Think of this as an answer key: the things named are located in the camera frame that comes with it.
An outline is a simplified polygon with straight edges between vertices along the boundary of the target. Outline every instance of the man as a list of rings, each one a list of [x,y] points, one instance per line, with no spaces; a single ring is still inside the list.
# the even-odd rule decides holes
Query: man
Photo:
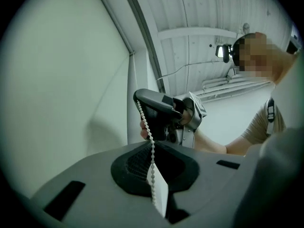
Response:
[[[282,51],[276,45],[270,43],[265,34],[250,33],[239,38],[232,47],[232,58],[240,71],[248,72],[251,76],[263,77],[274,82],[281,82],[288,73],[298,54],[292,55]],[[202,151],[245,155],[248,148],[257,143],[263,143],[272,133],[278,133],[285,129],[285,123],[278,108],[274,106],[275,118],[272,130],[268,129],[268,101],[256,113],[245,132],[237,139],[224,146],[212,141],[203,133],[195,132],[194,148]],[[183,113],[181,124],[190,121],[190,114]],[[143,122],[140,123],[141,136],[146,138],[148,133]]]

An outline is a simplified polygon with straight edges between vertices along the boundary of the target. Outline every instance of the white tag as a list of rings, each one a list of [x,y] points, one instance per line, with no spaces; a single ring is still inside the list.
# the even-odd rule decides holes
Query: white tag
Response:
[[[151,185],[151,166],[148,170],[147,181]],[[169,188],[168,184],[166,183],[165,179],[162,177],[160,171],[158,170],[157,166],[154,164],[154,180],[155,180],[155,193],[156,193],[156,209],[159,213],[165,217],[166,210],[167,210],[167,202],[168,202],[168,193]]]

